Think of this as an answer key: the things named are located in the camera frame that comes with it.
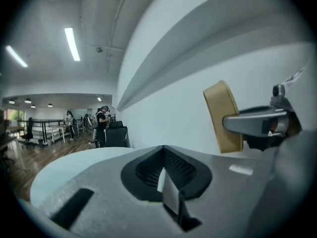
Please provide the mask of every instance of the backpack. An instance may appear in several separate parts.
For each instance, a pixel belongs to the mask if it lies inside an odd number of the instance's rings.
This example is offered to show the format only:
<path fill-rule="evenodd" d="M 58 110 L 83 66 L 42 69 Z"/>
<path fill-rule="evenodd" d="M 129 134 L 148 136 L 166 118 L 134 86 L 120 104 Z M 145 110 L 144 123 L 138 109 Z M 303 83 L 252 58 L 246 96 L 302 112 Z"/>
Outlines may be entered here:
<path fill-rule="evenodd" d="M 93 116 L 93 129 L 96 129 L 98 127 L 97 115 L 100 113 L 102 113 L 102 111 L 99 111 L 97 114 Z"/>

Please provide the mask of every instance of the black shirt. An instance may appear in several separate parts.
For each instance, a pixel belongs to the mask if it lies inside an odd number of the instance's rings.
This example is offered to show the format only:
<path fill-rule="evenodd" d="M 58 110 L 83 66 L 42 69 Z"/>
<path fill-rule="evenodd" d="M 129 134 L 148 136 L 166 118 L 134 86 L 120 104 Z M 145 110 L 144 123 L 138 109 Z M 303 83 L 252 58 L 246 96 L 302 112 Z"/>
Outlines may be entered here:
<path fill-rule="evenodd" d="M 106 128 L 106 122 L 99 122 L 100 119 L 106 119 L 104 113 L 97 114 L 97 122 L 98 122 L 98 129 L 104 130 Z"/>

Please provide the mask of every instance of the white ceiling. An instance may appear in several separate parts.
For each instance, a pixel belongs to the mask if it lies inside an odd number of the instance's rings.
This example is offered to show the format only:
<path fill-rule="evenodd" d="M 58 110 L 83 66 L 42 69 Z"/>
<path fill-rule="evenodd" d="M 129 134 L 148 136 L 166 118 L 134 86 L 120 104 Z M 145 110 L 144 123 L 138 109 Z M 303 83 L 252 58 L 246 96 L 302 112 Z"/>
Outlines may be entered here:
<path fill-rule="evenodd" d="M 25 99 L 30 98 L 32 103 L 25 103 Z M 35 94 L 22 95 L 14 98 L 4 98 L 2 103 L 6 108 L 19 107 L 31 108 L 34 104 L 36 108 L 47 108 L 51 103 L 55 108 L 66 109 L 95 109 L 103 105 L 111 105 L 111 95 L 96 95 L 96 94 Z M 13 99 L 15 104 L 9 104 L 9 100 Z"/>
<path fill-rule="evenodd" d="M 124 51 L 151 1 L 30 0 L 7 41 L 29 66 L 22 68 L 4 54 L 9 83 L 95 77 L 117 81 Z M 81 61 L 72 58 L 66 27 L 74 28 Z"/>

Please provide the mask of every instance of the ceiling light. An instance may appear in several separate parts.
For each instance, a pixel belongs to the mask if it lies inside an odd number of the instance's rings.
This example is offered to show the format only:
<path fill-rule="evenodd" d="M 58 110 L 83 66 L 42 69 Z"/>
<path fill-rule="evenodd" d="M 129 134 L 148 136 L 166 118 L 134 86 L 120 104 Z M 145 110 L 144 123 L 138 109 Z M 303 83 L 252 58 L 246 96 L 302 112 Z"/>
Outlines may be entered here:
<path fill-rule="evenodd" d="M 22 67 L 26 68 L 28 65 L 21 59 L 21 57 L 19 57 L 19 55 L 13 50 L 13 48 L 11 46 L 6 46 L 5 48 L 9 53 L 10 55 L 15 59 L 17 60 L 17 62 L 19 64 L 22 65 Z"/>
<path fill-rule="evenodd" d="M 74 32 L 72 28 L 65 28 L 65 34 L 68 41 L 69 49 L 71 51 L 71 54 L 73 55 L 73 58 L 75 61 L 80 61 L 76 44 L 75 44 L 75 38 L 74 38 Z"/>

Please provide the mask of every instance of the black pants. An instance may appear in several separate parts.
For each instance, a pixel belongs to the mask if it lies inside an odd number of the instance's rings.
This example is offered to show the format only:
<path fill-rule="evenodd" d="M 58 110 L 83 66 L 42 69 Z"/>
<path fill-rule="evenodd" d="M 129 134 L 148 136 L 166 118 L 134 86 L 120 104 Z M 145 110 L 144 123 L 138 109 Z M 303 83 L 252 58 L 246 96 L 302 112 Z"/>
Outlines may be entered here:
<path fill-rule="evenodd" d="M 100 147 L 104 147 L 105 143 L 106 143 L 106 136 L 105 136 L 105 132 L 104 132 L 104 128 L 97 128 L 97 137 L 96 137 L 97 141 L 99 141 L 100 143 Z"/>
<path fill-rule="evenodd" d="M 70 137 L 71 137 L 71 138 L 74 138 L 73 125 L 69 125 L 68 128 L 69 128 Z"/>

